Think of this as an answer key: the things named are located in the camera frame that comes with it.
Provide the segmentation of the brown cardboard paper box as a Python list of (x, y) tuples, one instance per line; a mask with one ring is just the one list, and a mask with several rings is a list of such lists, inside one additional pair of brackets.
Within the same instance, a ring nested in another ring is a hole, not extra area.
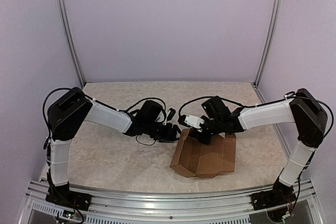
[(190, 129), (183, 129), (172, 157), (170, 168), (186, 177), (214, 178), (233, 173), (236, 160), (236, 136), (214, 135), (205, 145), (191, 137)]

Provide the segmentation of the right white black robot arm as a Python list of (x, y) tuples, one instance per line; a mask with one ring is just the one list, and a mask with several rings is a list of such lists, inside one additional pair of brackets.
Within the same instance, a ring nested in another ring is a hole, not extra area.
[(325, 105), (307, 89), (287, 93), (278, 101), (239, 106), (234, 111), (230, 111), (223, 101), (218, 96), (211, 97), (202, 104), (205, 116), (187, 115), (183, 119), (200, 143), (209, 144), (214, 135), (221, 133), (240, 133), (281, 123), (295, 124), (298, 143), (268, 194), (273, 205), (281, 204), (288, 198), (293, 184), (309, 166), (326, 136), (328, 116)]

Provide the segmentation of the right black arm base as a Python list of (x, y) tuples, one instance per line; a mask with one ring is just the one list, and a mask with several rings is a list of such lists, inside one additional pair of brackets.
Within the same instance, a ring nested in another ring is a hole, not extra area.
[(254, 210), (262, 210), (294, 202), (296, 195), (292, 187), (287, 189), (264, 190), (251, 195)]

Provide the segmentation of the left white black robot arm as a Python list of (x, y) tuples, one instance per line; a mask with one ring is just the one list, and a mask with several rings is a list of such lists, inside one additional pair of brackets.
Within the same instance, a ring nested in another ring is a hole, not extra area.
[(130, 137), (147, 135), (154, 142), (162, 143), (177, 141), (181, 133), (180, 128), (170, 122), (176, 111), (168, 109), (160, 98), (144, 98), (121, 110), (85, 94), (78, 87), (58, 88), (50, 94), (58, 91), (65, 94), (48, 108), (42, 107), (48, 129), (44, 149), (50, 193), (64, 206), (74, 199), (68, 180), (69, 150), (83, 122), (102, 125)]

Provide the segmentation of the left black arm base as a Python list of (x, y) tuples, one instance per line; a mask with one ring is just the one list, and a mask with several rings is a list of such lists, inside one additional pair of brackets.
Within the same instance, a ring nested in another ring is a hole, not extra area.
[(75, 210), (88, 211), (91, 195), (70, 190), (56, 190), (49, 188), (46, 201)]

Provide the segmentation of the front aluminium frame rail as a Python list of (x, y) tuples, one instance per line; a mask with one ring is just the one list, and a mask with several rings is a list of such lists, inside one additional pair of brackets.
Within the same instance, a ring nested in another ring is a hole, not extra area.
[[(323, 217), (310, 180), (301, 182), (300, 195), (285, 223), (327, 223)], [(88, 211), (81, 211), (84, 223), (274, 223), (267, 216), (275, 208), (254, 210), (251, 196), (271, 188), (270, 185), (210, 193), (140, 193), (73, 185), (71, 190), (92, 196)], [(48, 183), (30, 182), (14, 223), (33, 223), (39, 218), (47, 223), (80, 222), (75, 215), (67, 221), (64, 210), (45, 201)]]

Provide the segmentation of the right aluminium frame post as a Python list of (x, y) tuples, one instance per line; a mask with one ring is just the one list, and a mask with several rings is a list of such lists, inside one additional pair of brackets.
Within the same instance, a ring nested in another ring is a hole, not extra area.
[(261, 55), (261, 60), (258, 66), (257, 74), (254, 80), (254, 87), (256, 89), (259, 88), (262, 77), (265, 73), (266, 70), (266, 64), (269, 58), (270, 50), (271, 50), (271, 45), (272, 41), (274, 38), (274, 34), (276, 31), (276, 26), (277, 26), (277, 20), (279, 16), (279, 11), (280, 11), (280, 6), (281, 6), (281, 0), (274, 0), (272, 4), (272, 10), (271, 10), (271, 15), (270, 15), (270, 22), (268, 25), (268, 30), (267, 30), (267, 35), (266, 35), (266, 40), (265, 44), (263, 47), (262, 55)]

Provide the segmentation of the aluminium frame post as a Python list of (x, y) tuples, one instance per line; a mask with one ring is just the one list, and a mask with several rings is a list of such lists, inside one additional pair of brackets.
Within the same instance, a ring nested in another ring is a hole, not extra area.
[(65, 33), (65, 40), (69, 49), (70, 58), (75, 69), (75, 74), (77, 76), (80, 86), (83, 88), (86, 84), (85, 76), (82, 71), (82, 67), (77, 55), (74, 39), (72, 36), (70, 22), (67, 14), (66, 1), (57, 0), (58, 9), (60, 12), (61, 24)]
[(279, 16), (279, 11), (280, 11), (280, 6), (281, 6), (281, 0), (274, 0), (272, 4), (272, 10), (271, 10), (271, 15), (270, 15), (270, 22), (268, 25), (268, 30), (267, 30), (267, 35), (266, 35), (266, 40), (265, 44), (263, 47), (262, 55), (261, 55), (261, 60), (258, 66), (257, 74), (254, 80), (254, 87), (256, 89), (259, 88), (262, 77), (265, 73), (266, 70), (266, 64), (269, 58), (270, 50), (271, 50), (271, 45), (272, 41), (274, 38), (274, 34), (276, 31), (276, 26), (277, 26), (277, 20)]

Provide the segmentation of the left aluminium frame post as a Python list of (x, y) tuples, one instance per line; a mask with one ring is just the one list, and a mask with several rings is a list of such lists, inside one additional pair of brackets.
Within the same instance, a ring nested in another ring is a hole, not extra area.
[(77, 55), (74, 39), (72, 36), (70, 22), (67, 14), (66, 1), (57, 0), (58, 9), (60, 12), (61, 24), (65, 33), (65, 40), (69, 49), (70, 58), (75, 69), (75, 74), (77, 76), (80, 86), (83, 88), (86, 84), (85, 76), (82, 71), (82, 67)]

